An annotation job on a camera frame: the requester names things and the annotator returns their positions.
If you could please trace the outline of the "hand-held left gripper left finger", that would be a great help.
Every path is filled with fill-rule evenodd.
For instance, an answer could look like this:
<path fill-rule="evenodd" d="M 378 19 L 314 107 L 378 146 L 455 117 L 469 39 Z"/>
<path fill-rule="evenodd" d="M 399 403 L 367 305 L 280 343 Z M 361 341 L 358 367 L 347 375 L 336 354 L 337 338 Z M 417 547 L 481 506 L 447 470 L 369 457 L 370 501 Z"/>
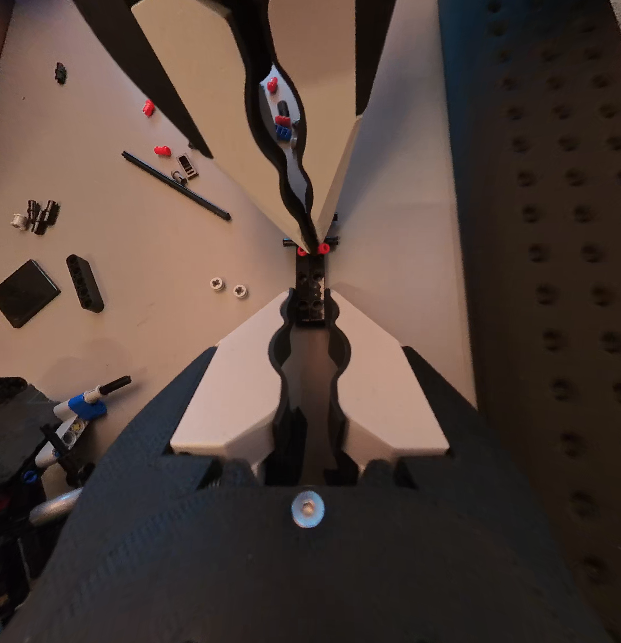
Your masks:
<path fill-rule="evenodd" d="M 266 484 L 298 485 L 306 420 L 283 370 L 297 306 L 290 288 L 217 343 L 171 438 L 175 453 L 244 460 Z"/>

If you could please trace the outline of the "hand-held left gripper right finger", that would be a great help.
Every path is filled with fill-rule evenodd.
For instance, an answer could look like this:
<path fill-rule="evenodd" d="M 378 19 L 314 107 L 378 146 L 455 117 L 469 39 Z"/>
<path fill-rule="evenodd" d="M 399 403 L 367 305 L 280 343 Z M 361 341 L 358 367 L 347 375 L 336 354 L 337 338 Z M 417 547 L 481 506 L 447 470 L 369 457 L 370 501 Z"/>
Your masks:
<path fill-rule="evenodd" d="M 367 466 L 442 456 L 449 442 L 399 341 L 334 289 L 326 291 L 330 484 L 354 485 Z"/>

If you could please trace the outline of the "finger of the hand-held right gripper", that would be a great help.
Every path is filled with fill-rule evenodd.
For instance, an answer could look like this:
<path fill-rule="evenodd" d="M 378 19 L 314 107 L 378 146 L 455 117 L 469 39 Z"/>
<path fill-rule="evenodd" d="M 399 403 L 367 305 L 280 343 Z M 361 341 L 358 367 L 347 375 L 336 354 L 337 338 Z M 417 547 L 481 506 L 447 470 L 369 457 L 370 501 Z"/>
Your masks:
<path fill-rule="evenodd" d="M 283 233 L 311 250 L 311 222 L 289 181 L 261 81 L 273 64 L 253 1 L 139 1 L 131 12 L 215 163 Z"/>
<path fill-rule="evenodd" d="M 323 242 L 361 117 L 356 114 L 355 2 L 269 1 L 277 64 L 303 109 L 296 159 L 312 189 L 311 221 Z"/>

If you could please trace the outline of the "black beam assembly red pins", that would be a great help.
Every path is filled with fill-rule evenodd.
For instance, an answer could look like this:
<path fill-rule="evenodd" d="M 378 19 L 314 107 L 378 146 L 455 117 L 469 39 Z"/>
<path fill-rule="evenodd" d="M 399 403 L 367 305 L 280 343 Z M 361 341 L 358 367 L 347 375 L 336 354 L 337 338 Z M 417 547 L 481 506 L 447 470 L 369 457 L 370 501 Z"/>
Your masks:
<path fill-rule="evenodd" d="M 338 214 L 335 213 L 328 235 L 319 245 L 316 255 L 306 253 L 289 237 L 282 240 L 283 247 L 292 248 L 296 252 L 296 325 L 299 327 L 325 326 L 326 258 L 339 244 L 337 223 Z"/>

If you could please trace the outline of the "light grey desk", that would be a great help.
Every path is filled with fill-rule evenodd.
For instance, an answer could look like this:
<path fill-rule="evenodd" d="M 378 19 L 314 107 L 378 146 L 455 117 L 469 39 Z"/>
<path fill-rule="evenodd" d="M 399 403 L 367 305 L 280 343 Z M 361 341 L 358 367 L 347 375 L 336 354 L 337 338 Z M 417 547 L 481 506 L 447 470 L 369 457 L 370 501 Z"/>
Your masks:
<path fill-rule="evenodd" d="M 73 2 L 16 2 L 0 60 L 0 283 L 33 259 L 61 294 L 21 329 L 0 311 L 0 376 L 63 401 L 130 375 L 82 437 L 94 460 L 193 359 L 294 283 L 284 235 L 210 160 L 191 154 L 193 189 L 231 222 L 122 158 L 169 172 L 154 146 L 187 148 L 162 114 L 142 114 L 144 101 Z M 60 205 L 42 236 L 10 225 L 29 199 Z M 330 287 L 476 406 L 436 1 L 396 5 L 337 213 Z M 81 308 L 71 254 L 89 262 L 104 311 Z M 237 284 L 248 297 L 234 296 Z"/>

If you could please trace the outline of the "long black axle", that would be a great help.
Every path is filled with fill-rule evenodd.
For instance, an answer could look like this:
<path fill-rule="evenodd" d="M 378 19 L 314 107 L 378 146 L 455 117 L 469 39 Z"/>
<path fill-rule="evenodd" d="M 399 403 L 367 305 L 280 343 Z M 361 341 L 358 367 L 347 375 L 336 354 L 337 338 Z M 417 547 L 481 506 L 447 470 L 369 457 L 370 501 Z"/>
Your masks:
<path fill-rule="evenodd" d="M 153 166 L 148 165 L 138 157 L 130 154 L 129 152 L 123 150 L 121 152 L 121 156 L 123 159 L 125 159 L 128 163 L 131 165 L 135 166 L 145 174 L 151 176 L 157 181 L 160 181 L 163 185 L 166 185 L 170 187 L 172 190 L 178 192 L 182 196 L 186 197 L 190 201 L 196 203 L 197 205 L 201 206 L 208 212 L 216 215 L 220 219 L 230 222 L 232 221 L 231 214 L 228 213 L 226 210 L 220 208 L 219 206 L 215 205 L 214 203 L 211 203 L 207 199 L 203 198 L 201 195 L 197 194 L 196 192 L 193 192 L 192 190 L 188 189 L 185 187 L 182 183 L 179 183 L 177 180 L 173 179 L 172 177 L 162 173 L 161 171 L 157 170 Z"/>

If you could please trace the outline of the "black short beam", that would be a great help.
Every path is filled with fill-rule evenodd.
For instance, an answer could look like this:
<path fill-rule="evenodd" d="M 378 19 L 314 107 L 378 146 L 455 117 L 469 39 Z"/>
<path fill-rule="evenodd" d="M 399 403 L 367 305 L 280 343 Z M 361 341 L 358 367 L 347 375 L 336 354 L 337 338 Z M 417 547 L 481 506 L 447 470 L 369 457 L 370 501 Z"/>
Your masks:
<path fill-rule="evenodd" d="M 71 254 L 66 257 L 66 265 L 81 308 L 95 314 L 104 311 L 105 303 L 89 262 L 76 254 Z"/>

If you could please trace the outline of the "black blue toy car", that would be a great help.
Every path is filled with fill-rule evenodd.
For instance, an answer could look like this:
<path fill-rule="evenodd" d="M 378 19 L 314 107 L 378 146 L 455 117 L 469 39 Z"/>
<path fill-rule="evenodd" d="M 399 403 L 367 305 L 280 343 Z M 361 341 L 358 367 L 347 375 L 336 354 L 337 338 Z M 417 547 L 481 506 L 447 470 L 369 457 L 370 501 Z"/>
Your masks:
<path fill-rule="evenodd" d="M 105 398 L 129 375 L 64 402 L 21 377 L 0 377 L 0 634 L 54 551 L 68 513 L 96 468 L 77 453 Z"/>

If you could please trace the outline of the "dark dimpled panel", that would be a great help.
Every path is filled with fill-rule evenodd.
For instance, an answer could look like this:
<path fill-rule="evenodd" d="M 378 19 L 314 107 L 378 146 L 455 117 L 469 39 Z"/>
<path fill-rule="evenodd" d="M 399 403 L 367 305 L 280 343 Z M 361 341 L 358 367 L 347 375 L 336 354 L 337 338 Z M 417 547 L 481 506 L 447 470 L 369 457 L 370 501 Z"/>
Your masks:
<path fill-rule="evenodd" d="M 609 1 L 439 1 L 481 413 L 621 642 L 621 32 Z"/>

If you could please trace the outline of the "black square tile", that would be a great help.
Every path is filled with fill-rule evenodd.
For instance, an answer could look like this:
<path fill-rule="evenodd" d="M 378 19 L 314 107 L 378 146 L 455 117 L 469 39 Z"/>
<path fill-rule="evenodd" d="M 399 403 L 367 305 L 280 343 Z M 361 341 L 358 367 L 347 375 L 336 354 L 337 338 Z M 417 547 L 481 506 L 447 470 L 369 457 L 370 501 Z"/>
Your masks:
<path fill-rule="evenodd" d="M 41 265 L 29 259 L 0 283 L 0 311 L 20 329 L 60 293 Z"/>

